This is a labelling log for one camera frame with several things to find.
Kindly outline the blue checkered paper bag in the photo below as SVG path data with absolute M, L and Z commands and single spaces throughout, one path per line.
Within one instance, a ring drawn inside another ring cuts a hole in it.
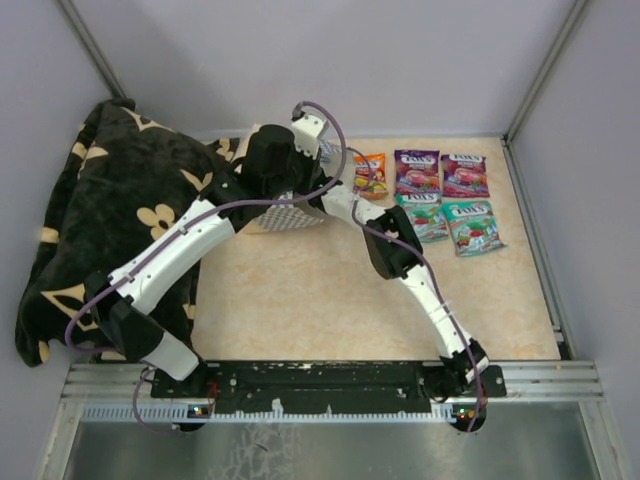
M 216 152 L 227 162 L 243 156 L 246 152 L 249 137 L 262 127 L 255 123 L 240 137 L 223 137 L 218 140 Z M 341 145 L 338 139 L 321 140 L 321 163 L 327 175 L 337 172 L 341 161 Z M 300 202 L 284 206 L 271 206 L 264 214 L 252 220 L 241 231 L 242 234 L 266 234 L 308 228 L 324 221 L 325 215 L 311 208 L 309 203 Z

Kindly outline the orange Fox's candy packet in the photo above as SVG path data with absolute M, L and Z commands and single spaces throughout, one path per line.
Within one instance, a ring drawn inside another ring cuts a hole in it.
M 382 200 L 389 194 L 386 155 L 355 155 L 354 191 L 368 200 Z

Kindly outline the pink Fox's candy packet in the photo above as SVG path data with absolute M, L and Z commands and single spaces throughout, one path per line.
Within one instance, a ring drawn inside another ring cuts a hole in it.
M 440 194 L 440 152 L 395 150 L 396 194 Z

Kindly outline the teal Fox's candy packet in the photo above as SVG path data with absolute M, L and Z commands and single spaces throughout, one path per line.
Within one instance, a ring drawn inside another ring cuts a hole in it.
M 439 193 L 396 194 L 395 200 L 407 214 L 421 243 L 432 243 L 448 237 Z
M 458 257 L 477 256 L 506 247 L 489 201 L 448 202 L 442 210 Z

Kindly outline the purple Fox's candy packet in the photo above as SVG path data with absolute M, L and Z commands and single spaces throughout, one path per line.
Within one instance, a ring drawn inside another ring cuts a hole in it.
M 447 198 L 489 198 L 486 158 L 468 154 L 445 154 L 442 195 Z

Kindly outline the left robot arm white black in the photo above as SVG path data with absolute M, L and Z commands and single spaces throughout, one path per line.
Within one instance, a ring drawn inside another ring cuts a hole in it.
M 251 221 L 324 191 L 320 140 L 327 126 L 304 114 L 288 127 L 259 127 L 239 162 L 219 173 L 163 236 L 111 273 L 87 278 L 86 310 L 118 353 L 163 371 L 186 396 L 206 389 L 204 360 L 151 313 L 182 275 Z

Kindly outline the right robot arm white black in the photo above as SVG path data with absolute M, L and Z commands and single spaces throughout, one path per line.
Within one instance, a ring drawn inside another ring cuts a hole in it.
M 448 387 L 461 396 L 481 387 L 489 358 L 461 325 L 438 285 L 406 212 L 383 208 L 344 185 L 334 186 L 311 205 L 362 231 L 370 262 L 385 280 L 396 280 L 413 296 L 437 340 Z

